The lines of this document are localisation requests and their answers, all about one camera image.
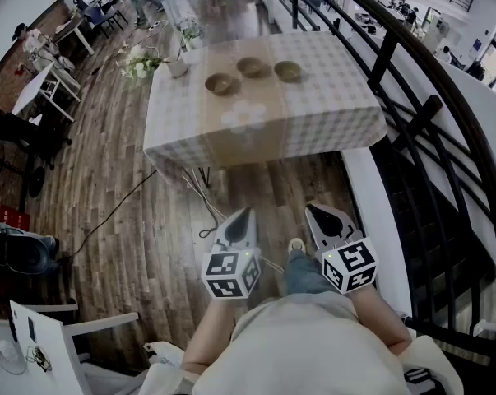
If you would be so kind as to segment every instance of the beige shirt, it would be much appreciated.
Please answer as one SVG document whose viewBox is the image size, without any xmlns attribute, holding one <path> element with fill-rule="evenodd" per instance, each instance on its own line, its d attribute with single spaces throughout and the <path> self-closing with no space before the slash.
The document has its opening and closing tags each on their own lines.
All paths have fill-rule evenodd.
<svg viewBox="0 0 496 395">
<path fill-rule="evenodd" d="M 197 380 L 180 374 L 179 386 L 162 389 L 165 367 L 151 366 L 141 395 L 188 393 L 190 380 L 196 395 L 410 394 L 404 367 L 431 369 L 447 393 L 463 393 L 432 339 L 418 338 L 396 357 L 359 324 L 351 301 L 333 292 L 289 295 L 250 311 L 229 347 Z M 176 392 L 181 387 L 186 392 Z"/>
</svg>

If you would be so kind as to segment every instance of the staircase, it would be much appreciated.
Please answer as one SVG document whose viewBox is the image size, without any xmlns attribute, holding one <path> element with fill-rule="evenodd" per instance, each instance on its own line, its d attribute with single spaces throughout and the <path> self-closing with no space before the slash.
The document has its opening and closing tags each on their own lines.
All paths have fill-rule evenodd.
<svg viewBox="0 0 496 395">
<path fill-rule="evenodd" d="M 434 298 L 434 322 L 447 322 L 448 294 L 445 281 L 446 263 L 440 246 L 436 222 L 429 195 L 425 191 L 418 170 L 414 165 L 395 152 L 388 138 L 383 138 L 372 150 L 383 184 L 390 199 L 392 211 L 405 254 L 406 269 L 411 283 L 413 307 L 417 317 L 429 319 L 429 300 L 426 291 L 426 274 L 420 250 L 414 214 L 410 209 L 408 195 L 394 162 L 397 159 L 405 181 L 410 187 L 417 215 L 423 233 L 424 254 L 428 264 L 431 289 Z M 456 311 L 459 312 L 471 302 L 471 287 L 478 285 L 483 290 L 495 278 L 494 263 L 472 230 L 461 226 L 457 209 L 433 186 L 438 209 L 447 239 L 452 265 L 452 286 L 456 297 Z"/>
</svg>

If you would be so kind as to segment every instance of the wooden floor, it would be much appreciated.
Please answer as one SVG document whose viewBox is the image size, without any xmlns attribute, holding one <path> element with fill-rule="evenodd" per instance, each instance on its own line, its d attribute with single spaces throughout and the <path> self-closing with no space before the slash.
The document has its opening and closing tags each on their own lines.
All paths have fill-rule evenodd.
<svg viewBox="0 0 496 395">
<path fill-rule="evenodd" d="M 204 26 L 205 44 L 279 32 L 267 24 L 266 9 L 253 0 L 190 3 Z M 165 18 L 148 3 L 146 12 L 152 21 Z M 134 20 L 128 1 L 123 13 Z M 153 170 L 142 152 L 151 79 L 130 82 L 114 59 L 97 75 L 88 74 L 124 40 L 133 44 L 149 34 L 136 30 L 128 38 L 132 29 L 110 31 L 109 39 L 100 35 L 92 45 L 96 55 L 78 65 L 83 72 L 76 77 L 83 87 L 81 103 L 70 108 L 76 119 L 69 131 L 73 144 L 58 154 L 41 194 L 27 203 L 31 229 L 58 237 L 65 256 L 78 250 L 86 235 Z M 149 45 L 165 56 L 178 51 L 169 27 Z M 248 205 L 256 208 L 260 247 L 280 265 L 294 236 L 307 240 L 313 250 L 304 217 L 307 202 L 323 202 L 354 216 L 337 161 L 327 167 L 320 156 L 214 170 L 211 182 L 211 200 L 226 215 Z M 92 357 L 108 366 L 143 369 L 145 342 L 168 341 L 185 348 L 203 315 L 208 297 L 198 278 L 200 259 L 213 234 L 201 239 L 198 232 L 211 226 L 213 220 L 195 193 L 172 189 L 156 174 L 90 237 L 71 266 L 31 281 L 0 275 L 0 290 L 38 294 L 49 303 L 72 297 L 81 321 L 138 312 L 137 323 L 97 332 L 88 344 Z M 282 291 L 279 274 L 267 267 L 250 304 Z M 4 314 L 0 306 L 0 317 Z"/>
</svg>

